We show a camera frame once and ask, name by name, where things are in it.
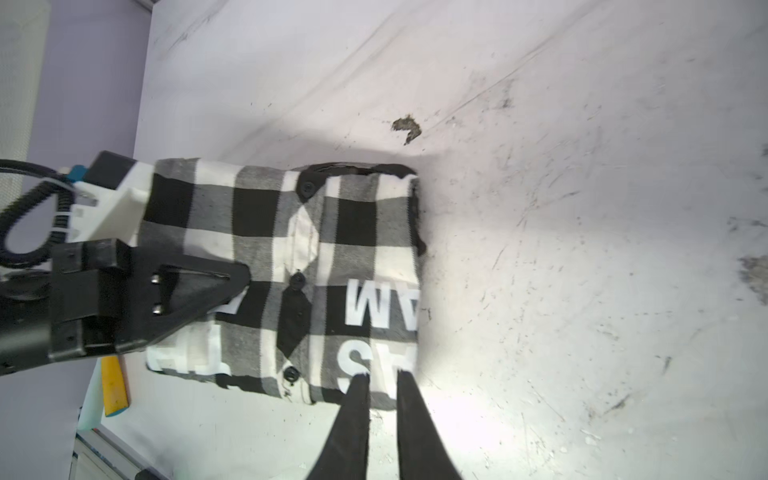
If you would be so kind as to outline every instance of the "black and white flannel shirt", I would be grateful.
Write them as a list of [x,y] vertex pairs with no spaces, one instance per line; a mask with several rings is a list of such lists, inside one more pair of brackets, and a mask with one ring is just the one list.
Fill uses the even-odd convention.
[[245,263],[251,282],[148,368],[304,403],[339,403],[367,372],[372,407],[393,409],[416,361],[417,187],[402,165],[158,161],[138,244]]

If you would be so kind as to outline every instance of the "black cable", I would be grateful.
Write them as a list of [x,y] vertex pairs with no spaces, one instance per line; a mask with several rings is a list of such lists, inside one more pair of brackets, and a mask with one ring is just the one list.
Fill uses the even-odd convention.
[[[48,167],[16,160],[0,159],[0,172],[7,174],[30,175],[38,178],[51,178],[65,185],[72,182],[65,176]],[[56,212],[52,231],[48,239],[39,248],[28,253],[11,252],[7,246],[8,234],[17,222],[51,195],[56,195]],[[17,198],[0,214],[0,265],[7,268],[29,268],[51,258],[51,248],[57,243],[64,243],[67,234],[63,231],[69,225],[69,207],[74,202],[71,190],[49,181],[42,181],[26,194]]]

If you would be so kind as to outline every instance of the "checkered shirt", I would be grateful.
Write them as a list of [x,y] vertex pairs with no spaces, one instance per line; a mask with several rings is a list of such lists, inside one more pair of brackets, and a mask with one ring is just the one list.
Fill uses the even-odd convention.
[[394,409],[416,361],[417,187],[402,165],[158,161],[138,245],[245,263],[251,281],[147,367],[301,403],[340,403],[367,372],[372,407]]

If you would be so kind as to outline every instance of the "black button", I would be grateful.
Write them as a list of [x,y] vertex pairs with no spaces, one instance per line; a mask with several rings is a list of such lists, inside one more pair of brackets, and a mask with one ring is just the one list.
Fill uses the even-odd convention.
[[301,377],[301,373],[299,370],[296,369],[295,366],[290,366],[287,369],[283,370],[283,378],[288,380],[291,383],[294,383]]
[[315,194],[317,187],[312,182],[304,182],[301,184],[300,192],[304,198],[309,198]]
[[301,272],[297,272],[291,275],[290,287],[292,289],[301,290],[304,288],[304,285],[306,285],[306,277]]

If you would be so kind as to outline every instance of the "white marble surface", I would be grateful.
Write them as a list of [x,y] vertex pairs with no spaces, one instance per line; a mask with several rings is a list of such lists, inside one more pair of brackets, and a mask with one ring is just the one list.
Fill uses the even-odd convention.
[[[767,22],[761,0],[163,0],[135,155],[417,168],[418,380],[467,480],[765,478],[768,307],[739,258],[768,254]],[[141,354],[127,377],[104,424],[171,478],[304,478],[336,412]],[[369,464],[396,478],[394,415]]]

